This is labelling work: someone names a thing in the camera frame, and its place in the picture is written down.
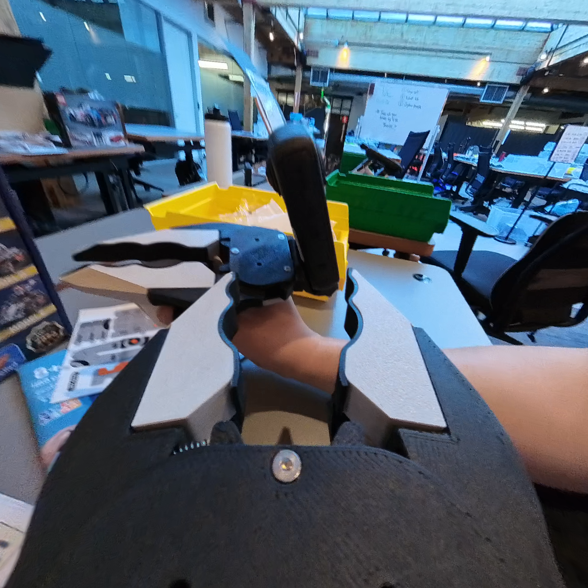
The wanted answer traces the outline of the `open instruction booklet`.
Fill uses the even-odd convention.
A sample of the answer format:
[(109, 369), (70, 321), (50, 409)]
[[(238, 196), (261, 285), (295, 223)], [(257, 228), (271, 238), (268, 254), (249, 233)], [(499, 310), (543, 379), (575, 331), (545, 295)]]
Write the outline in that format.
[(16, 566), (33, 510), (33, 505), (1, 494), (1, 587)]

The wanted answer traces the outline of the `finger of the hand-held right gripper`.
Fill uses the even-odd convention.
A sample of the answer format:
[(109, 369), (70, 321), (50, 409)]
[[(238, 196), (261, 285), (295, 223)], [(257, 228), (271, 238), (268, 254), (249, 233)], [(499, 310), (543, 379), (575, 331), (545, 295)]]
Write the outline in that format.
[(217, 229), (165, 229), (104, 240), (73, 254), (76, 262), (167, 267), (182, 262), (211, 265), (221, 259)]
[(138, 263), (123, 266), (91, 264), (60, 278), (60, 283), (90, 295), (143, 301), (153, 289), (209, 288), (214, 272), (201, 262), (180, 262), (151, 268)]

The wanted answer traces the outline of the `person's right hand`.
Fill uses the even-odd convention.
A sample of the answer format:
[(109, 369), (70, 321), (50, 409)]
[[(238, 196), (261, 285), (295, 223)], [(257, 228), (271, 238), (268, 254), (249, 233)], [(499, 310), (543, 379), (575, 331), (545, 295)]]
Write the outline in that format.
[(236, 349), (260, 368), (280, 373), (318, 335), (302, 320), (292, 298), (250, 307), (238, 314)]

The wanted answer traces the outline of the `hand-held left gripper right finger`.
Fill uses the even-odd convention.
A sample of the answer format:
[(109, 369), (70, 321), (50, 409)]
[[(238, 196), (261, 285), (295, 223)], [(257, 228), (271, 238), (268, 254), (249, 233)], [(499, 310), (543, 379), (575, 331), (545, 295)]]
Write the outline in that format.
[(447, 433), (411, 322), (356, 269), (348, 269), (345, 301), (349, 341), (332, 395), (332, 440), (346, 422), (381, 448), (396, 429)]

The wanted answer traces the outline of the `whiteboard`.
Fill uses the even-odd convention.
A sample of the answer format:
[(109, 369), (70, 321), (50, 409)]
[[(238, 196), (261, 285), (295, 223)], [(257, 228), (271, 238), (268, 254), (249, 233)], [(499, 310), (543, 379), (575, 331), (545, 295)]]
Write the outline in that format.
[(381, 79), (371, 83), (357, 136), (364, 142), (404, 145), (409, 133), (428, 131), (430, 143), (449, 90), (444, 86)]

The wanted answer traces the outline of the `white water bottle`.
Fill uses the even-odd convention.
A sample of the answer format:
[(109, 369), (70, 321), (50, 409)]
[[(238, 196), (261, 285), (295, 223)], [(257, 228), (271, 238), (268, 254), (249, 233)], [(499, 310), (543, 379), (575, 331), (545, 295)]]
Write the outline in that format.
[(232, 128), (217, 105), (204, 115), (204, 137), (208, 181), (227, 189), (233, 178)]

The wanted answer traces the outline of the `white sticker sheet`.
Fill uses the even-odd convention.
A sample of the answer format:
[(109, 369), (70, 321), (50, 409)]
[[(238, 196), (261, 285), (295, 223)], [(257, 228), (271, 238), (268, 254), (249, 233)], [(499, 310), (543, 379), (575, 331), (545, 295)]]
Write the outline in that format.
[(51, 403), (100, 394), (159, 331), (132, 303), (80, 310)]

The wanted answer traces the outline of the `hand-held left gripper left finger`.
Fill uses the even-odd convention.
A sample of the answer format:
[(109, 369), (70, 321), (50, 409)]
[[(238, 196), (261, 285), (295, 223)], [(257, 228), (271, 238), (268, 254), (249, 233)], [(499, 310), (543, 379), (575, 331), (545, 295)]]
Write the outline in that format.
[(244, 421), (238, 330), (239, 284), (222, 277), (175, 319), (155, 361), (136, 414), (134, 430), (184, 428), (195, 440), (210, 440), (219, 422)]

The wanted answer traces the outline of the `green plastic bin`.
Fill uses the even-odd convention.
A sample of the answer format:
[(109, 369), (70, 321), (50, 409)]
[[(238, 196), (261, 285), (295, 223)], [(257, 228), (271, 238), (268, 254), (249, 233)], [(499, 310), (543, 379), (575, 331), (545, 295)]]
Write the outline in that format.
[(348, 205), (350, 229), (423, 243), (445, 231), (452, 209), (430, 183), (340, 171), (327, 177), (326, 196)]

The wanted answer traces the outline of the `person's right forearm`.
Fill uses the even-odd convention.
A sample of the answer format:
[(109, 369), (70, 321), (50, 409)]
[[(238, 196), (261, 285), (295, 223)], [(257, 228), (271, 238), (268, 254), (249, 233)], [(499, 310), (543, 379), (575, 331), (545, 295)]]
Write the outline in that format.
[(587, 493), (587, 349), (444, 349), (481, 394), (536, 483)]

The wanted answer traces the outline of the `black office chair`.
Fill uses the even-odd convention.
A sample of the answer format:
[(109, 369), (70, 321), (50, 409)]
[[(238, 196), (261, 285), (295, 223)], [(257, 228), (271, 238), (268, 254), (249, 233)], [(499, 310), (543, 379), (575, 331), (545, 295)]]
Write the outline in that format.
[(423, 263), (450, 273), (481, 327), (489, 336), (513, 345), (510, 333), (549, 327), (573, 327), (587, 319), (587, 212), (555, 220), (519, 259), (496, 252), (475, 251), (478, 237), (493, 237), (483, 223), (457, 213), (450, 216), (462, 231), (459, 249), (434, 251)]

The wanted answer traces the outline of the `robot kit box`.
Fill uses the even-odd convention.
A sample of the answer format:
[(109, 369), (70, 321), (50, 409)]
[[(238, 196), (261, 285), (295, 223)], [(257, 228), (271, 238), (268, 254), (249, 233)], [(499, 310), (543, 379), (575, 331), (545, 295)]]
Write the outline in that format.
[(1, 170), (1, 381), (71, 333), (17, 194)]

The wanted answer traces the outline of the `yellow plastic bin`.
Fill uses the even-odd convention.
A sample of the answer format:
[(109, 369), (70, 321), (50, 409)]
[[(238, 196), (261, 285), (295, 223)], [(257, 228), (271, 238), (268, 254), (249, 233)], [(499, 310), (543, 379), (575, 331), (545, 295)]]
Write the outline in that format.
[[(340, 272), (338, 290), (343, 290), (348, 264), (348, 207), (344, 204), (328, 201), (327, 207)], [(157, 230), (199, 224), (229, 223), (275, 229), (284, 232), (287, 236), (293, 235), (282, 197), (273, 192), (251, 187), (232, 186), (222, 189), (215, 182), (207, 183), (150, 204), (147, 209), (151, 215), (152, 224)], [(314, 296), (306, 292), (293, 292), (292, 294), (320, 300), (328, 298)], [(244, 306), (269, 301), (242, 296), (240, 286), (239, 298)]]

